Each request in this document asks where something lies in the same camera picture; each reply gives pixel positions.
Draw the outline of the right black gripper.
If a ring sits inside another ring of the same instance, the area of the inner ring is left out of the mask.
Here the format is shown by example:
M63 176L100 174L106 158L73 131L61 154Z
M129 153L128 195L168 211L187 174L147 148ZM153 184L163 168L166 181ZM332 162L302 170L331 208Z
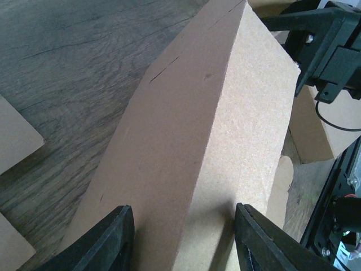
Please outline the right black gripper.
M316 100L332 103L341 90L360 99L360 9L327 1L298 1L285 14L262 18L270 31L289 30L285 47L300 64L296 93L317 89Z

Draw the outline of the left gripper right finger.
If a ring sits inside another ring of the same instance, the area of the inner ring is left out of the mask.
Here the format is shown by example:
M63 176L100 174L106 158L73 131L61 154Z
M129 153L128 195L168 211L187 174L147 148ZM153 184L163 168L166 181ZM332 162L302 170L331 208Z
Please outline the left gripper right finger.
M336 270L250 204L236 205L234 236L241 270Z

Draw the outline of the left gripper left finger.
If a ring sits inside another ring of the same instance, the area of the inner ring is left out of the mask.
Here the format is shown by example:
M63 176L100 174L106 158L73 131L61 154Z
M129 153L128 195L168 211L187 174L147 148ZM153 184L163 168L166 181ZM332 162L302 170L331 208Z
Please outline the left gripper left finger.
M118 206L37 270L130 270L134 237L131 206Z

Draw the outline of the cardboard box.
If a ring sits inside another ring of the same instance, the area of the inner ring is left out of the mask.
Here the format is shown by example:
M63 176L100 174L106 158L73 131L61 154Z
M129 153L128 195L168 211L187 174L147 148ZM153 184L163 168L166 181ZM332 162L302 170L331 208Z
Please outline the cardboard box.
M267 211L298 75L247 1L209 1L145 72L60 250L130 205L132 270L239 270L235 207Z

